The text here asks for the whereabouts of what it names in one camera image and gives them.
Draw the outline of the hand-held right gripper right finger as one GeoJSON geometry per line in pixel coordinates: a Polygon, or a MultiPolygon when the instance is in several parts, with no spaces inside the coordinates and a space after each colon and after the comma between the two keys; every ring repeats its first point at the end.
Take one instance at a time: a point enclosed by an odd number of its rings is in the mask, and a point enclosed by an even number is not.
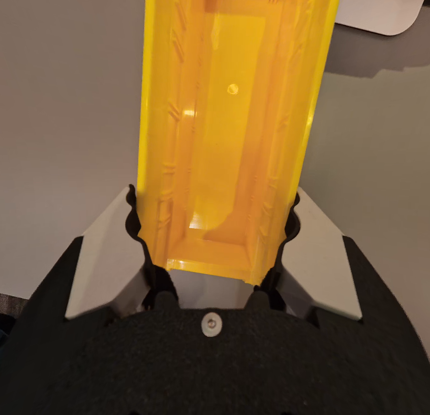
{"type": "Polygon", "coordinates": [[[272,309],[307,319],[315,308],[359,321],[363,314],[344,235],[302,188],[298,188],[273,267],[257,291],[272,309]]]}

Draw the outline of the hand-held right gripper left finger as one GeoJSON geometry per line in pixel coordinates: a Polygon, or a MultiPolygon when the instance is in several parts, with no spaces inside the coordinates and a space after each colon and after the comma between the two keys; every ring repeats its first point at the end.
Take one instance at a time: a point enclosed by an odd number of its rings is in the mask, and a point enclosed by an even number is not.
{"type": "Polygon", "coordinates": [[[65,318],[109,308],[120,318],[154,308],[159,293],[178,294],[139,236],[134,185],[126,186],[83,233],[65,318]]]}

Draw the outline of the yellow plastic bin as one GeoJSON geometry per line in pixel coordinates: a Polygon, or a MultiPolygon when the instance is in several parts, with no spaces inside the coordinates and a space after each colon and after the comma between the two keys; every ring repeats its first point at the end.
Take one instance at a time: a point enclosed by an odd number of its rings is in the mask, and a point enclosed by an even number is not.
{"type": "Polygon", "coordinates": [[[145,0],[139,236],[258,285],[286,238],[339,0],[145,0]]]}

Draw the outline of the grey desk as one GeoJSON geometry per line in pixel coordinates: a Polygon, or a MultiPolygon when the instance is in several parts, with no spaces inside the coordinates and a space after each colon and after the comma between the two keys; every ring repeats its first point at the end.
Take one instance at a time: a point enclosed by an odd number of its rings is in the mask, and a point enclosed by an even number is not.
{"type": "MultiPolygon", "coordinates": [[[[1,0],[1,292],[20,298],[137,174],[142,0],[1,0]]],[[[429,289],[429,3],[335,27],[300,180],[401,299],[429,289]]]]}

